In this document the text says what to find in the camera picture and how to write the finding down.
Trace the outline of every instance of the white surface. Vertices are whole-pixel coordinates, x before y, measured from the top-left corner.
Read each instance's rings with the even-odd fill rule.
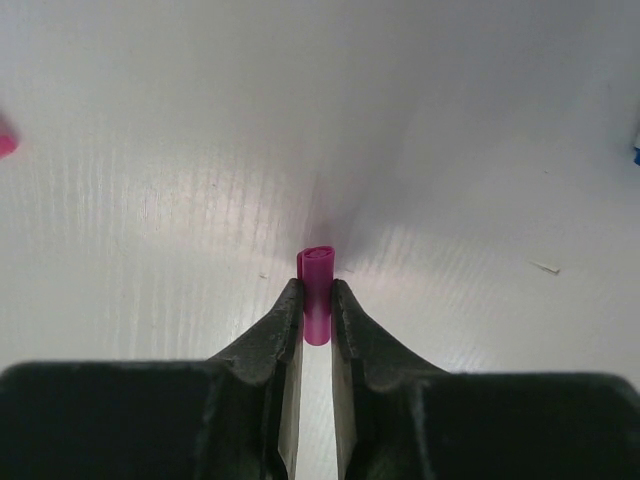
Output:
[[[0,163],[0,364],[208,356],[330,241],[368,312],[444,368],[639,385],[638,18],[0,0],[23,139]],[[305,375],[298,477],[335,478],[327,348]]]

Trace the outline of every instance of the pink object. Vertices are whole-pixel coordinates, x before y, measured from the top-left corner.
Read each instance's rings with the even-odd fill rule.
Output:
[[[0,134],[0,158],[13,153],[18,148],[18,142],[11,135]]]
[[[336,251],[306,248],[298,253],[298,278],[304,284],[304,339],[324,345],[331,338],[331,283]]]

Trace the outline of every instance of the pink rolled cylinder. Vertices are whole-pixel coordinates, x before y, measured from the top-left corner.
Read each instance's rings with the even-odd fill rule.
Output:
[[[0,133],[0,158],[15,152],[18,142],[9,134]]]
[[[331,284],[336,251],[307,248],[298,254],[298,278],[304,284],[304,339],[324,345],[331,339]]]

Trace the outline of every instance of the small debris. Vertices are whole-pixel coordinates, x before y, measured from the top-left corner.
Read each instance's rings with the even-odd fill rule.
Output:
[[[549,275],[554,275],[557,277],[560,274],[560,268],[558,267],[553,267],[551,265],[546,265],[544,263],[539,263],[534,261],[529,261],[529,263],[534,267],[538,267],[540,270],[548,273]]]

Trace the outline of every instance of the white backdrop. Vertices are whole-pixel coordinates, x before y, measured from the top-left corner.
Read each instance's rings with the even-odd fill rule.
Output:
[[[640,385],[637,0],[0,0],[0,365],[201,358],[332,243],[450,370]],[[560,269],[553,275],[532,262]],[[336,476],[305,350],[298,477]]]

